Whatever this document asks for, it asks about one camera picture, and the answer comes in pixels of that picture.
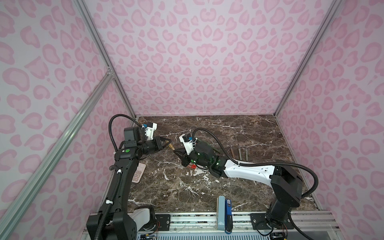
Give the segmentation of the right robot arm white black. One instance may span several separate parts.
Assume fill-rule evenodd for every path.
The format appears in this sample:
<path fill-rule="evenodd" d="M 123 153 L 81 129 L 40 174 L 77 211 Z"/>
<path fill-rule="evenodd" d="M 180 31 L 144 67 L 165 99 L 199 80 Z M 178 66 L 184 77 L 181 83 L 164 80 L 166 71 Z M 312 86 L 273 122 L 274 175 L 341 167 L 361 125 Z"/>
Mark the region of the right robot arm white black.
<path fill-rule="evenodd" d="M 291 224 L 304 238 L 311 239 L 294 223 L 292 210 L 318 188 L 319 178 L 312 169 L 291 162 L 248 163 L 234 159 L 227 152 L 221 156 L 214 147 L 199 140 L 197 132 L 209 134 L 221 150 L 225 149 L 220 140 L 205 128 L 183 134 L 179 137 L 183 147 L 173 152 L 184 167 L 194 164 L 216 178 L 239 178 L 271 187 L 275 197 L 263 219 L 254 220 L 253 229 L 259 235 L 270 238 L 274 238 L 274 230 L 280 229 L 282 233 L 276 239 L 285 240 L 289 234 L 287 225 Z"/>

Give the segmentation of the pink calculator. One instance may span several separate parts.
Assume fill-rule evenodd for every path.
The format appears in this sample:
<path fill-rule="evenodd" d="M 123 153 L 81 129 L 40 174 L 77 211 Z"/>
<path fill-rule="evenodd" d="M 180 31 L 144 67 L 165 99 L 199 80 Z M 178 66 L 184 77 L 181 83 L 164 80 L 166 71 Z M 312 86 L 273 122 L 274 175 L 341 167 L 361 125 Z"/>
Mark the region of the pink calculator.
<path fill-rule="evenodd" d="M 144 174 L 145 169 L 146 169 L 146 165 L 143 164 L 143 163 L 139 163 L 138 168 L 137 168 L 137 170 L 134 173 L 134 176 L 133 176 L 133 179 L 132 179 L 132 183 L 137 184 L 137 183 L 140 182 L 140 180 L 141 180 L 141 178 L 142 178 L 142 176 Z"/>

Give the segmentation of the aluminium frame corner post right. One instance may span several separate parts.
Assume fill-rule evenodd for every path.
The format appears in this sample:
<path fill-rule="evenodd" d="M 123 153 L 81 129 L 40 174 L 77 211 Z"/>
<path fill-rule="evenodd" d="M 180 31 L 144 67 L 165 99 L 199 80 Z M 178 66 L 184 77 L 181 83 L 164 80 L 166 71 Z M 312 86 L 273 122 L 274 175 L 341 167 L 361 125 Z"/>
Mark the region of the aluminium frame corner post right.
<path fill-rule="evenodd" d="M 344 2 L 345 1 L 342 1 L 342 0 L 332 1 L 327 13 L 325 14 L 325 16 L 324 16 L 324 18 L 323 18 L 323 20 L 322 20 L 322 22 L 318 28 L 318 30 L 316 31 L 313 39 L 310 41 L 310 45 L 309 45 L 307 51 L 305 52 L 302 60 L 300 61 L 300 64 L 299 64 L 296 72 L 294 73 L 286 91 L 284 92 L 282 100 L 280 101 L 280 103 L 279 103 L 279 105 L 278 105 L 278 107 L 274 113 L 275 119 L 277 119 L 278 116 L 282 113 L 283 107 L 286 104 L 286 102 L 288 101 L 289 96 L 293 92 L 296 83 L 300 80 L 305 68 L 307 67 L 311 58 L 315 54 L 315 51 L 317 50 L 322 38 L 324 37 L 327 30 L 332 25 L 334 19 L 337 17 L 340 9 L 343 7 Z"/>

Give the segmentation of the aluminium diagonal frame bar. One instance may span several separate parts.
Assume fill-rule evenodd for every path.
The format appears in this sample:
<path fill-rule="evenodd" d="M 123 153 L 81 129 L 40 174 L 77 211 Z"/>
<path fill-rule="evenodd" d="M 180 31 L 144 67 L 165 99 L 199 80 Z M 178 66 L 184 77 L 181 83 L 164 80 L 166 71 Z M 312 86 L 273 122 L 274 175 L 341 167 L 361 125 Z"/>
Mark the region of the aluminium diagonal frame bar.
<path fill-rule="evenodd" d="M 61 137 L 10 205 L 1 219 L 2 240 L 9 239 L 114 77 L 113 73 L 107 73 L 103 77 L 102 81 L 79 109 Z"/>

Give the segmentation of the aluminium frame corner post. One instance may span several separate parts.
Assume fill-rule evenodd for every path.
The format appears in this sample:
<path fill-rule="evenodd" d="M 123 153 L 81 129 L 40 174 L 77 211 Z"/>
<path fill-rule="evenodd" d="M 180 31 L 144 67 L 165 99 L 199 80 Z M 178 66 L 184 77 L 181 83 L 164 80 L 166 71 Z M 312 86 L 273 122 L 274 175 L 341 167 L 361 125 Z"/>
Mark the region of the aluminium frame corner post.
<path fill-rule="evenodd" d="M 108 69 L 108 72 L 112 75 L 112 80 L 113 80 L 115 86 L 117 87 L 118 93 L 122 97 L 124 105 L 126 106 L 130 115 L 136 119 L 137 116 L 136 116 L 136 114 L 133 110 L 133 107 L 132 107 L 132 105 L 128 99 L 128 96 L 127 96 L 127 94 L 123 88 L 123 85 L 120 81 L 120 78 L 117 75 L 115 67 L 114 67 L 113 63 L 111 62 L 111 58 L 107 52 L 106 46 L 103 43 L 101 36 L 100 36 L 100 34 L 96 28 L 96 24 L 93 21 L 93 18 L 91 16 L 91 13 L 88 9 L 86 2 L 83 0 L 74 0 L 74 4 L 76 5 L 80 15 L 82 16 L 82 19 L 84 20 L 85 26 L 88 29 L 88 31 L 89 31 L 89 33 L 90 33 L 90 35 L 91 35 L 91 37 L 95 43 L 95 47 L 99 51 L 101 59 L 104 61 L 105 65 Z"/>
<path fill-rule="evenodd" d="M 311 58 L 315 54 L 315 51 L 317 50 L 322 38 L 324 37 L 327 30 L 332 25 L 334 19 L 337 17 L 340 9 L 343 7 L 344 2 L 345 1 L 342 1 L 342 0 L 332 1 L 327 13 L 325 14 L 325 16 L 324 16 L 324 18 L 323 18 L 323 20 L 322 20 L 322 22 L 318 28 L 318 30 L 316 31 L 313 39 L 310 41 L 310 45 L 309 45 L 307 51 L 305 52 L 302 60 L 300 61 L 300 64 L 299 64 L 296 72 L 294 73 L 286 91 L 284 92 L 282 100 L 280 101 L 280 103 L 279 103 L 279 105 L 278 105 L 278 107 L 274 113 L 275 119 L 277 119 L 278 116 L 282 113 L 283 107 L 286 104 L 286 102 L 288 101 L 289 96 L 293 92 L 296 83 L 300 80 L 305 68 L 307 67 Z"/>

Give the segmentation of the aluminium frame corner post left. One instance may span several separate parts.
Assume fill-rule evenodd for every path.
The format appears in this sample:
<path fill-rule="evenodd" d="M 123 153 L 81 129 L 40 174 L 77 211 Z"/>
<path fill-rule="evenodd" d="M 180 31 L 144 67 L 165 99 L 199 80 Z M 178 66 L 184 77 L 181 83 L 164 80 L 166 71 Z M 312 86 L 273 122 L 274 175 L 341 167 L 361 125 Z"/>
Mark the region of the aluminium frame corner post left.
<path fill-rule="evenodd" d="M 101 36 L 100 36 L 100 34 L 96 28 L 96 24 L 93 21 L 93 18 L 91 16 L 91 13 L 88 9 L 86 2 L 83 0 L 74 0 L 74 4 L 76 5 L 80 15 L 82 16 L 82 19 L 84 20 L 85 26 L 88 29 L 88 31 L 89 31 L 89 33 L 90 33 L 90 35 L 91 35 L 91 37 L 95 43 L 95 47 L 99 51 L 101 59 L 104 61 L 105 65 L 108 69 L 108 72 L 112 75 L 112 80 L 113 80 L 115 86 L 117 87 L 118 93 L 122 97 L 124 105 L 126 106 L 130 115 L 136 119 L 137 116 L 136 116 L 136 114 L 133 110 L 133 107 L 132 107 L 132 105 L 128 99 L 128 96 L 127 96 L 127 94 L 123 88 L 123 85 L 120 81 L 120 78 L 117 75 L 115 67 L 114 67 L 113 63 L 111 62 L 111 58 L 107 52 L 106 46 L 103 43 Z"/>

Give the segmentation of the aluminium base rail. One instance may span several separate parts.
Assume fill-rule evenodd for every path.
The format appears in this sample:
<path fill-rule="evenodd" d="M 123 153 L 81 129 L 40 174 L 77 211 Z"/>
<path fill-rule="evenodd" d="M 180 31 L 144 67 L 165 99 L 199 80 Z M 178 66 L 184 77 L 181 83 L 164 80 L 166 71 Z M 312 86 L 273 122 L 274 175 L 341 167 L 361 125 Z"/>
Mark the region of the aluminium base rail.
<path fill-rule="evenodd" d="M 231 234 L 218 229 L 216 212 L 158 213 L 160 228 L 138 232 L 135 240 L 303 240 L 292 224 L 314 240 L 342 240 L 341 229 L 329 211 L 294 211 L 292 219 L 271 231 L 259 223 L 262 212 L 233 212 Z"/>

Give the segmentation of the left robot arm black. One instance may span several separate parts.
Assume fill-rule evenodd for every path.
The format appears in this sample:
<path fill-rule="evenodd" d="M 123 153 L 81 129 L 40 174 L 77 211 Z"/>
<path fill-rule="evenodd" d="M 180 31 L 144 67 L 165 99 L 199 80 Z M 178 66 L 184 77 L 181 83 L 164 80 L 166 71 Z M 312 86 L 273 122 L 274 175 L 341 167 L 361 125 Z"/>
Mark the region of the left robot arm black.
<path fill-rule="evenodd" d="M 98 213 L 89 216 L 86 223 L 92 240 L 135 240 L 140 229 L 154 234 L 160 227 L 155 210 L 151 206 L 139 207 L 129 214 L 128 197 L 140 161 L 162 151 L 172 141 L 154 135 L 157 124 L 141 125 L 132 117 L 122 115 L 135 123 L 135 126 L 124 129 L 124 139 L 117 145 L 112 126 L 118 117 L 119 114 L 112 116 L 108 124 L 109 136 L 115 150 L 115 162 L 109 167 L 113 172 L 111 185 Z"/>

